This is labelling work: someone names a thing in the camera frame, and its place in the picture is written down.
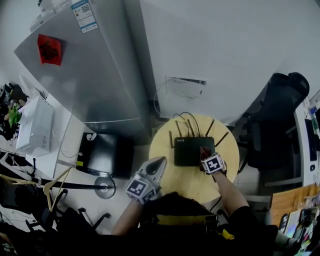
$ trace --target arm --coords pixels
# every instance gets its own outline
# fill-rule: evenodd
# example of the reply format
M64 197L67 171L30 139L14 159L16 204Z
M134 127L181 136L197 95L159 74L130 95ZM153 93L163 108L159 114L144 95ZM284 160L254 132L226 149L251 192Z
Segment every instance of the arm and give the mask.
M249 206L244 195L220 171L214 172L212 176L218 184L223 206L229 216L237 209L243 206Z
M111 235L124 236L128 233L130 228L137 228L143 207L144 206L139 202L131 200L114 225Z

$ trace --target qr code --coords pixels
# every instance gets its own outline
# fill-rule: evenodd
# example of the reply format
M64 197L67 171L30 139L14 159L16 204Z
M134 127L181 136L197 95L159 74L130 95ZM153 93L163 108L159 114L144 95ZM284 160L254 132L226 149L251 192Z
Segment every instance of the qr code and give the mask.
M87 11L90 11L90 6L89 4L86 4L84 6L81 6L82 12L86 13Z

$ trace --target black router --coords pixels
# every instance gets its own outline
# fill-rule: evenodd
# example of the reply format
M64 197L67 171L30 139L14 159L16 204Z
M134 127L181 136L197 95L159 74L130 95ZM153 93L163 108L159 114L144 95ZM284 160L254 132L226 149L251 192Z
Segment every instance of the black router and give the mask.
M174 139L173 144L173 138L172 138L172 132L169 131L169 137L170 137L170 146L173 149L174 148L174 165L180 166L180 167L186 167L186 166L199 166L200 163L200 147L206 147L211 150L211 153L213 154L215 152L216 146L220 144L220 142L228 135L229 132L227 132L215 145L215 140L213 137L208 137L209 131L211 127L213 126L215 120L213 119L208 131L205 134L205 137L195 136L194 130L192 129L192 126L190 124L189 119L187 120L189 127L191 129L191 133L193 137L182 137L179 124L177 121L175 121L176 127L179 131L180 137L177 137Z

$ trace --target refrigerator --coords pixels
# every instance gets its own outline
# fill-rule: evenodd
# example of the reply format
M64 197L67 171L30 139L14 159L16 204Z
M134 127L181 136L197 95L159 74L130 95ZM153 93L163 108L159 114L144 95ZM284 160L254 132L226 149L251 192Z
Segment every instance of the refrigerator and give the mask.
M97 28L83 33L70 3L34 30L14 53L55 99L94 132L147 144L151 139L148 100L124 1L88 4ZM60 41L61 66L41 64L39 34Z

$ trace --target round wooden table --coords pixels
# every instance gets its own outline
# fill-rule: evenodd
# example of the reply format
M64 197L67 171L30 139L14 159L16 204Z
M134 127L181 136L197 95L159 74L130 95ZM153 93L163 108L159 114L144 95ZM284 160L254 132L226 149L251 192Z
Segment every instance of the round wooden table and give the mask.
M186 120L190 120L192 129L197 136L198 128L193 118L189 114L183 114L182 116ZM199 125L200 135L205 136L213 118L200 114L194 114L193 116ZM201 204L212 201L219 197L220 193L218 185L214 182L211 175L207 175L203 171L200 171L198 166L180 167L175 166L174 164L174 149L170 147L169 131L172 132L173 141L176 137L179 137L175 120L179 121L178 124L182 136L188 135L186 122L184 122L181 117L177 116L175 119L169 120L160 128L152 140L149 151L149 159L163 156L167 159L167 165L160 182L162 193L168 194L171 192L178 192L179 195L185 198L194 199ZM215 148L215 151L218 152L221 158L226 162L226 176L233 182L239 169L239 149L234 136L223 123L215 120L208 137L213 137L214 143L217 144L226 132L229 132L229 134Z

